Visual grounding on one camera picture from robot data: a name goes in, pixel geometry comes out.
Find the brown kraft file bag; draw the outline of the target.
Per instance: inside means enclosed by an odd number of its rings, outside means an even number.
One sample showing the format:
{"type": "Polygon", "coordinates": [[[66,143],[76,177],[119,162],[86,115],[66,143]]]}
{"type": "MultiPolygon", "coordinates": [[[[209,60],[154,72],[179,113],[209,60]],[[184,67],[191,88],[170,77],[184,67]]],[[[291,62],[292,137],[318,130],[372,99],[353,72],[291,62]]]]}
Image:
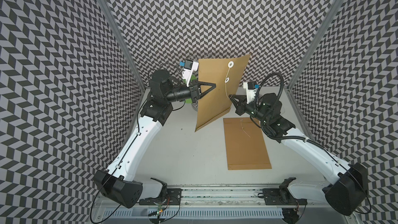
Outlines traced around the brown kraft file bag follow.
{"type": "Polygon", "coordinates": [[[229,170],[272,168],[263,132],[250,118],[225,118],[223,127],[229,170]]]}

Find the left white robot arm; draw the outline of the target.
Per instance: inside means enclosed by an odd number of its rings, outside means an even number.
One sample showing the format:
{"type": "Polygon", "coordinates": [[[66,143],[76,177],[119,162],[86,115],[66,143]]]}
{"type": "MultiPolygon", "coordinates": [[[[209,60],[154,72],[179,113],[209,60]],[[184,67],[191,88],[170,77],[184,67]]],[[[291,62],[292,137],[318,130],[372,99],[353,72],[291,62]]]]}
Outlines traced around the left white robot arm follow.
{"type": "Polygon", "coordinates": [[[165,125],[173,111],[172,103],[191,99],[197,102],[216,88],[216,84],[194,80],[192,84],[173,83],[171,74],[160,69],[149,81],[150,93],[137,115],[137,126],[116,159],[105,170],[93,177],[99,192],[126,208],[152,198],[162,203],[166,198],[167,184],[156,178],[139,182],[138,166],[151,141],[165,125]]]}

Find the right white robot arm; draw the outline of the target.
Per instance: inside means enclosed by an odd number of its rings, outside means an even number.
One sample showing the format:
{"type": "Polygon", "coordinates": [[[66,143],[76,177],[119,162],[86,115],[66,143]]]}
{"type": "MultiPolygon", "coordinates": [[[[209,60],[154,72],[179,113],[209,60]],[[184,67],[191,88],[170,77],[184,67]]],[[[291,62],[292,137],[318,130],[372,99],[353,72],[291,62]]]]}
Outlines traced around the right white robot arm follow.
{"type": "Polygon", "coordinates": [[[231,95],[238,115],[258,120],[262,132],[271,140],[292,149],[323,176],[322,181],[299,181],[295,177],[280,184],[280,200],[311,200],[327,203],[338,213],[349,216],[369,198],[368,171],[360,163],[351,164],[312,141],[280,114],[282,103],[275,93],[261,97],[258,104],[245,95],[231,95]]]}

